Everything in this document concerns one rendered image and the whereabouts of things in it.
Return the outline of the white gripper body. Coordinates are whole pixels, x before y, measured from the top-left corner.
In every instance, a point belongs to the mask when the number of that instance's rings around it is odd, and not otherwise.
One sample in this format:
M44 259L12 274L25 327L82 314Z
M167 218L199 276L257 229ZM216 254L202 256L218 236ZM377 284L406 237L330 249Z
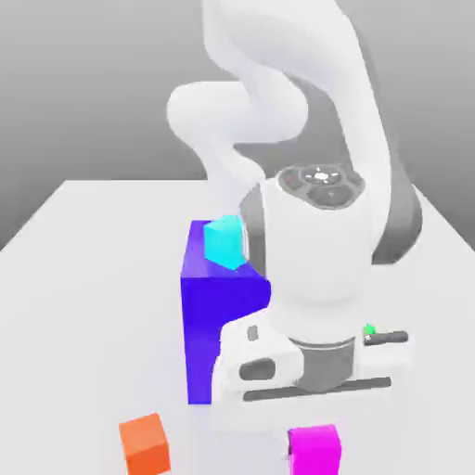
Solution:
M324 393L288 387L225 395L211 406L211 428L224 433L254 433L348 425L365 411L394 411L412 385L412 367L378 367Z

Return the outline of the small magenta cube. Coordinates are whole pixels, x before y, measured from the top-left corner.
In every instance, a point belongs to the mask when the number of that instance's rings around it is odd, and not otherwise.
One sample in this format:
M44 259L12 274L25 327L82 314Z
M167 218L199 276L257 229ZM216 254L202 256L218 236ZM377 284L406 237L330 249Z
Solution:
M288 430L289 475L339 475L342 454L335 425Z

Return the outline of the small orange cube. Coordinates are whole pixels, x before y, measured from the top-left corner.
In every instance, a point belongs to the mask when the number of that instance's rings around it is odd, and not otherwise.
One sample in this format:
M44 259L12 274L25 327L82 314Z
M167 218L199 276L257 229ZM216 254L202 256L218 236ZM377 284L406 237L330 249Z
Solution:
M170 449L158 413L119 425L127 475L164 475L171 472Z

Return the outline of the small cyan cube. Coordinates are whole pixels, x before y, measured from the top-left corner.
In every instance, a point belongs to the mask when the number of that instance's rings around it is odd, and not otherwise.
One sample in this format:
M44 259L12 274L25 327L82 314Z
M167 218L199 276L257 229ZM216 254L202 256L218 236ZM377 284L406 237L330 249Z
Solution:
M204 254L207 260L229 270L246 262L243 250L242 221L237 215L224 215L203 227Z

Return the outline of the large blue box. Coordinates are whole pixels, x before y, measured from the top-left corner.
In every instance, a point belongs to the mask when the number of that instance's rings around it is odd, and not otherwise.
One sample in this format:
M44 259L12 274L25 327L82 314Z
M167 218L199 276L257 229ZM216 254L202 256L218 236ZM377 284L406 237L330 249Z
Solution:
M229 270L204 255L207 223L191 222L180 275L187 400L212 402L212 370L224 324L265 308L270 283L245 263Z

